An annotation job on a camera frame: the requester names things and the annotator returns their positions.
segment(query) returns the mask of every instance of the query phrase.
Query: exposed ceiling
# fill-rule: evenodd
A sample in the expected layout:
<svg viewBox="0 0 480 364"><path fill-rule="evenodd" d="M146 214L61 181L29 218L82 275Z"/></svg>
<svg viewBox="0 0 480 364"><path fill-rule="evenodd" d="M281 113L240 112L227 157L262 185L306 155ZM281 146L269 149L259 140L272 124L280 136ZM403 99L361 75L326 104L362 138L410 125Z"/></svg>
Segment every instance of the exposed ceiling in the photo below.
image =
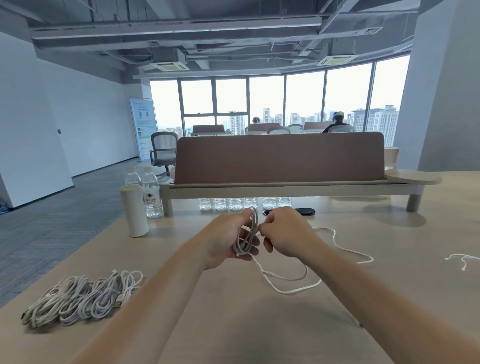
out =
<svg viewBox="0 0 480 364"><path fill-rule="evenodd" d="M442 0L428 1L430 7ZM115 58L135 78L269 74L320 69L411 47L420 0L0 0L28 19L42 51ZM150 63L178 49L190 69Z"/></svg>

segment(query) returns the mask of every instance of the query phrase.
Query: white cord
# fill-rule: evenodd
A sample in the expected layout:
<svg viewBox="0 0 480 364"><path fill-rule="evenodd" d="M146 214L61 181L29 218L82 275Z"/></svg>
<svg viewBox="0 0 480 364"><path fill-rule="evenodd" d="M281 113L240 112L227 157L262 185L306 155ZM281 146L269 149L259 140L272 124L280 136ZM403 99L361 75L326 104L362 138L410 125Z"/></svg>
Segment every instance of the white cord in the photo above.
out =
<svg viewBox="0 0 480 364"><path fill-rule="evenodd" d="M245 239L241 239L240 238L240 230L239 230L239 234L237 236L237 241L235 242L235 244L233 244L233 251L237 254L237 256L239 255L246 255L246 254L249 254L250 253L250 250L252 248L252 244L253 244L253 239L255 237L255 235L259 235L260 233L258 232L258 213L257 213L257 210L254 209L254 208L251 208L252 210L252 228L250 230L250 232L248 233L247 237ZM335 244L335 246L338 248L338 249L341 249L343 251L346 251L346 252L349 252L349 253L353 253L353 254L357 254L357 255L361 255L361 256L364 256L365 258L368 258L369 260L365 260L363 262L357 262L357 264L365 264L365 263L371 263L374 261L374 259L369 256L369 255L366 255L364 253L359 253L359 252L356 252L354 250L350 250L350 249L346 249L346 248L342 248L340 245L338 245L336 243L336 240L335 240L335 236L336 236L336 231L331 229L331 228L324 228L324 227L314 227L313 228L314 230L328 230L328 231L331 231L333 232L333 243ZM264 275L264 278L266 279L266 281L268 282L268 284L275 290L277 291L278 293L280 294L296 294L296 293L299 293L299 292L302 292L302 291L306 291L306 290L309 290L310 288L314 288L314 287L317 287L320 283L322 283L322 280L320 279L317 283L315 284L312 284L310 286L306 286L306 287L301 287L301 288L296 288L294 290L291 290L291 291L281 291L279 290L277 287L275 287L275 285L270 281L270 279L268 279L268 277L273 277L273 278L278 278L278 279L282 279L282 280L287 280L287 281L290 281L290 282L295 282L295 281L298 281L298 280L302 280L304 278L307 277L308 275L308 267L303 264L303 266L305 267L305 274L300 277L300 278L294 278L294 279L289 279L289 278L285 278L285 277L281 277L275 273L272 273L272 272L269 272L269 271L266 271L262 268L262 265L258 262L257 259L255 259L255 257L253 255L251 255L252 258L253 258L253 261L258 265L258 267L260 268L260 270L262 271L262 274Z"/></svg>
<svg viewBox="0 0 480 364"><path fill-rule="evenodd" d="M467 270L467 262L465 261L465 259L476 259L476 260L480 260L479 257L477 256L473 256L473 255L467 255L467 254L452 254L451 256L449 256L448 258L445 258L445 260L450 260L452 257L454 256L461 256L462 257L462 262L463 262L463 267L462 267L462 270L463 271L466 271Z"/></svg>
<svg viewBox="0 0 480 364"><path fill-rule="evenodd" d="M138 279L135 279L135 273L140 275ZM35 329L56 320L69 326L80 319L102 319L112 308L126 304L142 279L141 272L126 270L120 274L114 270L109 278L95 282L87 276L62 279L24 312L22 323Z"/></svg>

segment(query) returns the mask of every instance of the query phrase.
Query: desk leg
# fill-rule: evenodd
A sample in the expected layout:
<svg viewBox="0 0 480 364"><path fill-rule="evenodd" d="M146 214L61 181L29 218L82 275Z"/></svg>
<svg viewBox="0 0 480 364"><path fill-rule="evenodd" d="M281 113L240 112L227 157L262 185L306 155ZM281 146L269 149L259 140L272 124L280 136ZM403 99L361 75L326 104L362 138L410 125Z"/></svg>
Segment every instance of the desk leg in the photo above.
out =
<svg viewBox="0 0 480 364"><path fill-rule="evenodd" d="M407 212L418 212L421 202L420 194L411 194L408 198Z"/></svg>
<svg viewBox="0 0 480 364"><path fill-rule="evenodd" d="M160 198L162 200L163 215L166 218L172 217L173 206L172 206L172 200L170 198L170 189L168 185L165 185L165 184L160 185Z"/></svg>

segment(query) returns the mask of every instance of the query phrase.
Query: water bottle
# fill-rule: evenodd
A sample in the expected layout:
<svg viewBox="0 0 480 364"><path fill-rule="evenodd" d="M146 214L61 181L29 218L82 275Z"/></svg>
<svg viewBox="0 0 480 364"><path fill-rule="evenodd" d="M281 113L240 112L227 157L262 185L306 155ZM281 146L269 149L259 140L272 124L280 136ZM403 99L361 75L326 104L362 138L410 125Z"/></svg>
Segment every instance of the water bottle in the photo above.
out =
<svg viewBox="0 0 480 364"><path fill-rule="evenodd" d="M292 206L291 197L279 197L278 198L278 207Z"/></svg>
<svg viewBox="0 0 480 364"><path fill-rule="evenodd" d="M273 210L276 208L276 197L264 197L264 209Z"/></svg>
<svg viewBox="0 0 480 364"><path fill-rule="evenodd" d="M125 185L128 184L139 184L142 185L142 180L140 179L140 176L135 172L134 167L128 167L127 168L127 178L125 179Z"/></svg>
<svg viewBox="0 0 480 364"><path fill-rule="evenodd" d="M241 198L229 198L228 199L228 208L232 211L243 210L243 199Z"/></svg>
<svg viewBox="0 0 480 364"><path fill-rule="evenodd" d="M227 199L226 198L214 198L213 205L217 211L228 210Z"/></svg>
<svg viewBox="0 0 480 364"><path fill-rule="evenodd" d="M249 208L249 207L257 208L258 207L257 198L256 197L246 197L246 198L244 198L243 199L243 207L244 208Z"/></svg>
<svg viewBox="0 0 480 364"><path fill-rule="evenodd" d="M209 198L200 198L200 210L202 211L211 211L212 210L212 200Z"/></svg>
<svg viewBox="0 0 480 364"><path fill-rule="evenodd" d="M153 174L152 167L145 167L145 175L142 180L144 188L145 210L148 218L163 216L162 201L160 200L160 185Z"/></svg>

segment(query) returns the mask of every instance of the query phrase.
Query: gray carpet floor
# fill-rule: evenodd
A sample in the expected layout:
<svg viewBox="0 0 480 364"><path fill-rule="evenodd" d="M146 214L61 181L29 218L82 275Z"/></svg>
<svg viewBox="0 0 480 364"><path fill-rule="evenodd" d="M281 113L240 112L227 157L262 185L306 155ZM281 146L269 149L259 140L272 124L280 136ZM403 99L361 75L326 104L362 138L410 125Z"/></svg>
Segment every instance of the gray carpet floor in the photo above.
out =
<svg viewBox="0 0 480 364"><path fill-rule="evenodd" d="M135 160L75 177L62 193L0 215L0 307L117 220Z"/></svg>

